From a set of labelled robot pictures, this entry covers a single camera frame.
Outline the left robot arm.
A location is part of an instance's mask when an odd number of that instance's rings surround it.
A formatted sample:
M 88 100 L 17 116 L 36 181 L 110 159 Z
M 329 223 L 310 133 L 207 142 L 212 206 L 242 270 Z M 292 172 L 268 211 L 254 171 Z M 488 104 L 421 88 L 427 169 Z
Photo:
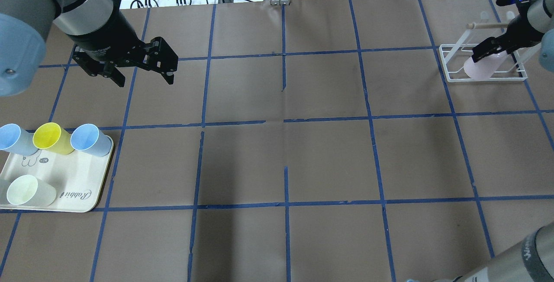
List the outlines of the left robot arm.
M 56 26 L 74 43 L 72 60 L 89 76 L 124 87 L 119 71 L 138 67 L 174 83 L 178 56 L 165 39 L 139 39 L 119 6 L 122 0 L 1 0 L 1 96 L 15 96 L 31 85 Z

